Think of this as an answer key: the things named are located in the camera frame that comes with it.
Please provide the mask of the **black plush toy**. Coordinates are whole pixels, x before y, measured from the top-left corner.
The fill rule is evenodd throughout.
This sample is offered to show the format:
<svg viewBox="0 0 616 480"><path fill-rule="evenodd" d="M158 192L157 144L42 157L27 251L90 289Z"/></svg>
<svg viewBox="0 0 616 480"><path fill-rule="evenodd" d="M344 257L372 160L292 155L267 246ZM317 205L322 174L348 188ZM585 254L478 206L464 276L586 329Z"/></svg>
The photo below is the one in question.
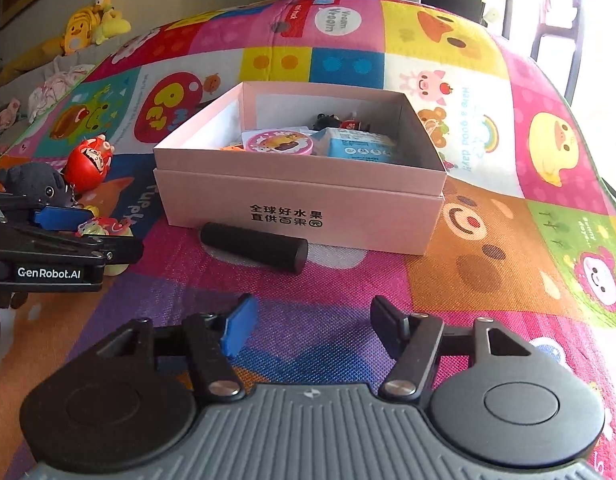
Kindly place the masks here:
<svg viewBox="0 0 616 480"><path fill-rule="evenodd" d="M71 207L75 203L72 186L46 162L25 162L0 169L0 183L6 192L26 196L43 205Z"/></svg>

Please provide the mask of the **red toy camera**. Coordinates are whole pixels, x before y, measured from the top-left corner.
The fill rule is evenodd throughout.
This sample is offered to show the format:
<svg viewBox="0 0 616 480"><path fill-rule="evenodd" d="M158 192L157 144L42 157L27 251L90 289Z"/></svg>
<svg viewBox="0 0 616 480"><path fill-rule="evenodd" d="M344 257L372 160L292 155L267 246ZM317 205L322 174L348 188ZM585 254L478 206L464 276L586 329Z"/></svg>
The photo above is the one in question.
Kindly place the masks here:
<svg viewBox="0 0 616 480"><path fill-rule="evenodd" d="M124 273L131 263L136 263L143 255L143 243L140 238L133 235L126 220L93 218L78 226L77 235L104 240L103 252L107 258L104 271L106 276L118 276Z"/></svg>

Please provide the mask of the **orange perforated ball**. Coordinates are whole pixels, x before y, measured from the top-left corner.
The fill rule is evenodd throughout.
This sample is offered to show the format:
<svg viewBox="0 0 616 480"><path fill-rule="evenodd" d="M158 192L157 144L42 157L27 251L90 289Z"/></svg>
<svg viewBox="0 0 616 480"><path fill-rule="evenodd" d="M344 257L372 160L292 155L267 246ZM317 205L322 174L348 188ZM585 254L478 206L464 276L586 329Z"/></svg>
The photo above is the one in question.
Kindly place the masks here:
<svg viewBox="0 0 616 480"><path fill-rule="evenodd" d="M232 144L232 145L225 146L224 148L220 148L220 151L226 151L226 152L245 152L246 150L245 150L243 144Z"/></svg>

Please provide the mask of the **pink crumpled clothes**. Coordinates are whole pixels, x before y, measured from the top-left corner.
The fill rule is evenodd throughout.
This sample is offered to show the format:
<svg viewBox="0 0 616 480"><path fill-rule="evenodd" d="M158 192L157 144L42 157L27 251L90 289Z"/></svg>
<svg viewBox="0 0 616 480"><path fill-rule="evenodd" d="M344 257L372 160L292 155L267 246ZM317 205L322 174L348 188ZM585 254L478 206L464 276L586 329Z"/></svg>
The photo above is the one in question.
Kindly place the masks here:
<svg viewBox="0 0 616 480"><path fill-rule="evenodd" d="M79 64L69 70L55 70L40 86L31 92L28 103L28 122L32 124L86 78L94 68L93 64Z"/></svg>

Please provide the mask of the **pink cardboard box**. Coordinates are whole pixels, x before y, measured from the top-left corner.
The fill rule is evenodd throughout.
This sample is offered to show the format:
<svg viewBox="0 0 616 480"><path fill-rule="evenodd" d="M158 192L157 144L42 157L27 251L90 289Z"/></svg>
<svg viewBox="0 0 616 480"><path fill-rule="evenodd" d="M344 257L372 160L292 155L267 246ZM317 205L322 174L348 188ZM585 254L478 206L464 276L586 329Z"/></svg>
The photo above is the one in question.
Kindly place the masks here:
<svg viewBox="0 0 616 480"><path fill-rule="evenodd" d="M248 133L312 136L318 114L355 117L397 144L391 164L311 155L226 152ZM248 81L160 141L155 179L171 226L206 222L303 237L312 243L422 255L443 205L447 173L404 94Z"/></svg>

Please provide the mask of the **pink round tin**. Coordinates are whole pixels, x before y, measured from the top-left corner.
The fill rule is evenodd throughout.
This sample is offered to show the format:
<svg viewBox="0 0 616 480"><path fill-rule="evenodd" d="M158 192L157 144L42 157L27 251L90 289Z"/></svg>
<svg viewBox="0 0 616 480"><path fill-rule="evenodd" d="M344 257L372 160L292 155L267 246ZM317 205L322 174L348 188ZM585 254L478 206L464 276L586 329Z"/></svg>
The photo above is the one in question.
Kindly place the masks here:
<svg viewBox="0 0 616 480"><path fill-rule="evenodd" d="M248 133L243 145L250 153L311 155L313 151L311 136L294 130L262 130Z"/></svg>

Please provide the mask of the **yellow plush duck toys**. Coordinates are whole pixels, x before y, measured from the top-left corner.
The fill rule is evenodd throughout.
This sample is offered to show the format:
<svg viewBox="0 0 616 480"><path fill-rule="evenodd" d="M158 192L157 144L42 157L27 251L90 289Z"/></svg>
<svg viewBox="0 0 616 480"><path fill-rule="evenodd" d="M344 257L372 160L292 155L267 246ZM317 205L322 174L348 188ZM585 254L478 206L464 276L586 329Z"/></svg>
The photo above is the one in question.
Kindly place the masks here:
<svg viewBox="0 0 616 480"><path fill-rule="evenodd" d="M71 55L93 44L100 46L127 32L131 32L131 24L112 0L94 0L91 6L84 6L69 18L60 36L42 41L0 68L0 87L57 56Z"/></svg>

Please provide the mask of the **blue tissue packet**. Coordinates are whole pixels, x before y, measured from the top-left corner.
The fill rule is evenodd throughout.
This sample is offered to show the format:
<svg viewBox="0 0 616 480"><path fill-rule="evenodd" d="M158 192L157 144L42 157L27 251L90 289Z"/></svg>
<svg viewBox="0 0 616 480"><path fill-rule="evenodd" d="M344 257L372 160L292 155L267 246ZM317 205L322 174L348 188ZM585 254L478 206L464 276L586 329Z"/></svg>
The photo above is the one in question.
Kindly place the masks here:
<svg viewBox="0 0 616 480"><path fill-rule="evenodd" d="M382 162L391 164L395 159L397 144L383 134L325 128L311 136L313 152L317 156L356 160L357 162Z"/></svg>

